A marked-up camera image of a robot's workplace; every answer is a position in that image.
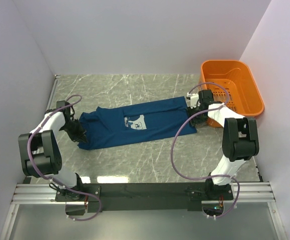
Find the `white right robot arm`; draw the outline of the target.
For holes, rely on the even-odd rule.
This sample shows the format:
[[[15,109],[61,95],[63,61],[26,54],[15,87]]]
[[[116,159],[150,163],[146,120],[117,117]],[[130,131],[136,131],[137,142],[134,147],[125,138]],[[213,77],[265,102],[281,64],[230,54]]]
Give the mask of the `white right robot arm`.
[[[202,112],[190,120],[192,126],[211,119],[223,127],[223,156],[210,173],[213,178],[206,179],[204,187],[206,197],[214,200],[221,194],[228,193],[232,177],[246,161],[258,154],[257,123],[255,118],[237,114],[223,102],[215,101],[209,89],[194,94],[187,93],[186,98],[190,102],[188,116]]]

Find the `orange plastic basket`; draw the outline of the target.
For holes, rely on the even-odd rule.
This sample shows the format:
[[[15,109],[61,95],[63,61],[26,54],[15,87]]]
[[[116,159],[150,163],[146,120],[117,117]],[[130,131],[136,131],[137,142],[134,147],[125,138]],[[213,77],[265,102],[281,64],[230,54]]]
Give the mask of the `orange plastic basket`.
[[[249,67],[239,60],[207,60],[201,65],[200,83],[210,84],[200,87],[210,89],[215,101],[226,100],[225,92],[215,86],[225,88],[229,94],[227,107],[247,117],[257,117],[264,111],[264,103]]]

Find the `blue t shirt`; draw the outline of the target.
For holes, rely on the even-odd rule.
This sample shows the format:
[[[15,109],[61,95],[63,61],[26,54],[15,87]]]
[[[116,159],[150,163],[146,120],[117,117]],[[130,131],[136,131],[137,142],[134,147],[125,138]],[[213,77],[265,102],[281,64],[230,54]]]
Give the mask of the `blue t shirt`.
[[[87,142],[78,147],[90,151],[171,138],[177,132],[195,134],[196,128],[186,123],[186,109],[182,96],[117,108],[97,107],[80,116]]]

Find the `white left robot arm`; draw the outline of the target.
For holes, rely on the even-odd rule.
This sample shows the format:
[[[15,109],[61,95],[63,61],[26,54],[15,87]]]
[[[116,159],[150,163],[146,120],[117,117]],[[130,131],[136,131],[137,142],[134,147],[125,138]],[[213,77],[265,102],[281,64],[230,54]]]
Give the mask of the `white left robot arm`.
[[[84,199],[85,189],[77,173],[65,168],[56,136],[65,131],[71,141],[87,143],[86,130],[74,118],[73,105],[58,101],[55,109],[45,112],[44,119],[30,133],[18,137],[23,173],[48,180],[58,195],[73,201]]]

